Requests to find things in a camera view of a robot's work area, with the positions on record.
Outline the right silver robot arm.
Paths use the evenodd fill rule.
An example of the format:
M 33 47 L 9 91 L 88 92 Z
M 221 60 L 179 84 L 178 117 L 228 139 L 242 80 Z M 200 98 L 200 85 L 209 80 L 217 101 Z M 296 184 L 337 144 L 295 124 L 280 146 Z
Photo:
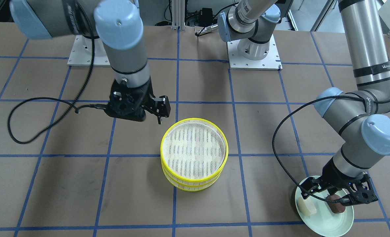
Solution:
M 170 115 L 167 96 L 154 96 L 143 22 L 129 0 L 11 0 L 11 16 L 29 39 L 82 35 L 100 39 L 115 73 L 110 100 L 92 105 L 108 116 L 144 121 L 146 112 L 158 122 Z

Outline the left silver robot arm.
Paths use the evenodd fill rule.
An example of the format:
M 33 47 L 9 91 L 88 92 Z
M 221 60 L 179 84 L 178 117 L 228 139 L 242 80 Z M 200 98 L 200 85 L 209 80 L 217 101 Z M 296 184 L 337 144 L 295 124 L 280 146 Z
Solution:
M 314 105 L 344 144 L 318 178 L 295 185 L 301 198 L 325 201 L 331 207 L 370 204 L 378 200 L 367 171 L 390 154 L 390 60 L 377 7 L 371 0 L 340 0 L 357 90 L 324 90 Z

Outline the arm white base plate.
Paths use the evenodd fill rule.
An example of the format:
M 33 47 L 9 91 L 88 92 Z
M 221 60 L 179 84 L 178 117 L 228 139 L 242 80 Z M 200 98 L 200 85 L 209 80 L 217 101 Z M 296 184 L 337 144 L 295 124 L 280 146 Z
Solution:
M 249 39 L 227 42 L 230 69 L 280 71 L 283 69 L 274 35 L 265 44 Z
M 101 39 L 95 39 L 94 66 L 110 66 Z M 92 57 L 92 41 L 82 35 L 75 36 L 67 64 L 69 66 L 90 66 Z

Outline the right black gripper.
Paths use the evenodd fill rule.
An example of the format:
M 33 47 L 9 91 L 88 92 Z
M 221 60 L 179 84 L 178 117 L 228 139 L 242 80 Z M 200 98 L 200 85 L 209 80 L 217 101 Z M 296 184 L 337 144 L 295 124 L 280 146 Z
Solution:
M 114 81 L 104 112 L 113 118 L 142 122 L 146 119 L 146 112 L 153 113 L 150 105 L 154 97 L 151 79 L 136 88 Z M 161 125 L 162 116 L 157 116 L 157 119 Z

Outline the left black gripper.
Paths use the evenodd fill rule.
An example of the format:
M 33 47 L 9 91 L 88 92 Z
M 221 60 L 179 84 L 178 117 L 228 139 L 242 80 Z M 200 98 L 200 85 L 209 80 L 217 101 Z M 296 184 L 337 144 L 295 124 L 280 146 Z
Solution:
M 320 192 L 328 190 L 329 195 L 334 195 L 341 189 L 346 189 L 349 194 L 330 203 L 340 203 L 343 206 L 370 204 L 378 201 L 370 176 L 367 172 L 358 177 L 350 177 L 336 168 L 333 161 L 329 161 L 322 170 L 322 176 L 309 176 L 300 183 L 301 196 L 304 200 L 311 195 L 319 200 L 322 199 Z

